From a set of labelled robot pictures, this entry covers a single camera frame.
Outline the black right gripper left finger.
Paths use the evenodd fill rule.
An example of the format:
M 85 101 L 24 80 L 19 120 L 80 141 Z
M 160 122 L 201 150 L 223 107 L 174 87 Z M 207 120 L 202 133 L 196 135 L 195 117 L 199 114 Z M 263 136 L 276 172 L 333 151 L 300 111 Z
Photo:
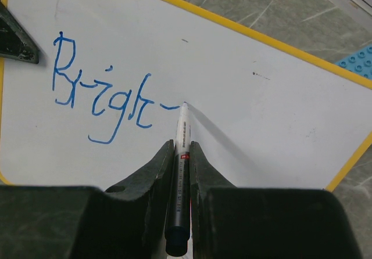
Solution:
M 1 186 L 2 258 L 164 256 L 174 143 L 122 181 L 93 186 Z

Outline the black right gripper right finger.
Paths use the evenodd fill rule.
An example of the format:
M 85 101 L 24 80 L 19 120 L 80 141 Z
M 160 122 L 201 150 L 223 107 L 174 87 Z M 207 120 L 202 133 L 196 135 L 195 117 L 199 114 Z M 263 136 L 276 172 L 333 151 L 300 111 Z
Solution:
M 329 191 L 238 188 L 190 147 L 195 258 L 361 258 L 343 206 Z

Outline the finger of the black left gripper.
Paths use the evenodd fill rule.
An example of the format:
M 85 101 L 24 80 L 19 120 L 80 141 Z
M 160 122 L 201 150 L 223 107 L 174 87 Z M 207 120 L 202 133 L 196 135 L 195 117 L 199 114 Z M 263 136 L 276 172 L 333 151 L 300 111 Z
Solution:
M 1 57 L 38 64 L 40 52 L 38 46 L 3 3 L 0 17 Z

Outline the white blue whiteboard marker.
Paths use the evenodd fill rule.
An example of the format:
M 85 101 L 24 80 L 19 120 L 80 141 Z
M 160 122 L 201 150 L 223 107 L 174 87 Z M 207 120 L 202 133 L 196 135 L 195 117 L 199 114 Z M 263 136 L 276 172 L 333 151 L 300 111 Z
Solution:
M 181 257 L 187 253 L 190 237 L 189 161 L 191 145 L 191 122 L 188 103 L 180 106 L 174 141 L 174 164 L 170 198 L 167 208 L 166 253 Z

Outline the yellow framed whiteboard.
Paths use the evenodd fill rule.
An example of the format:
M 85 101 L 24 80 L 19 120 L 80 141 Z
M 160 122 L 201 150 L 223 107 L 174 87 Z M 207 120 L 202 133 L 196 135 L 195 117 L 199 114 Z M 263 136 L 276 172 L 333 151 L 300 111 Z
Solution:
M 2 0 L 1 179 L 105 189 L 189 132 L 233 184 L 333 190 L 371 145 L 371 81 L 183 0 Z

